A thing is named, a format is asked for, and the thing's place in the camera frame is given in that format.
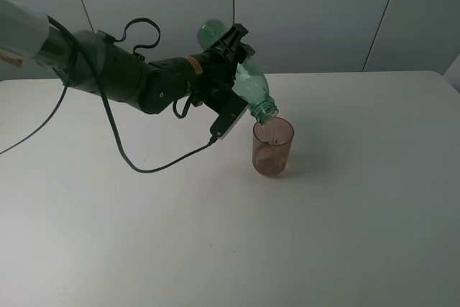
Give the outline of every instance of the robotic arm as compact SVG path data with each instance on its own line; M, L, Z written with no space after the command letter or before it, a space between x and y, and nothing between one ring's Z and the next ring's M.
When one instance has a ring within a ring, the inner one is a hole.
M231 88L237 64L254 54L241 43L248 31L234 24L202 53L146 63L135 51L155 47L160 28L149 19L135 19L125 34L135 22L149 22L159 36L155 44L138 45L131 54L115 45L121 40L105 32L83 30L72 35L51 17L0 0L0 50L4 51L0 59L14 63L20 61L14 59L17 56L31 58L54 68L71 88L105 94L103 100L106 96L147 114L159 114L188 96L188 104L205 104L218 114L210 130L214 139L224 138L247 108L247 102Z

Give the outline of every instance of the orange label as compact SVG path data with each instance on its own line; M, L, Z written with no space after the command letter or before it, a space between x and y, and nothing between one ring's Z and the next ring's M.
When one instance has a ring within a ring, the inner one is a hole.
M22 59L13 58L9 56L6 52L0 51L0 60L10 65L16 66L17 68L20 68L22 66Z
M194 57L186 55L184 59L186 59L190 63L190 65L193 66L193 69L195 70L195 73L197 75L203 74L203 68L201 67L200 63Z

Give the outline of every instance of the plastic bottle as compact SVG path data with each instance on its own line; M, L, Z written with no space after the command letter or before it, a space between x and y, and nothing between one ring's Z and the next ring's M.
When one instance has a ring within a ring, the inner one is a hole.
M227 30L226 25L217 19L207 21L198 30L198 43L202 49L207 50ZM277 116L278 108L270 96L267 79L253 59L247 58L242 64L238 64L233 91L248 102L251 115L257 122L265 124Z

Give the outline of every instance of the brown liquid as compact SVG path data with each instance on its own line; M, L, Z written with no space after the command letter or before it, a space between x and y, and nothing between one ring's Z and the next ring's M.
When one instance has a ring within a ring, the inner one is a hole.
M254 158L256 170L267 176L274 176L282 172L286 165L286 159L282 152L273 147L262 147Z

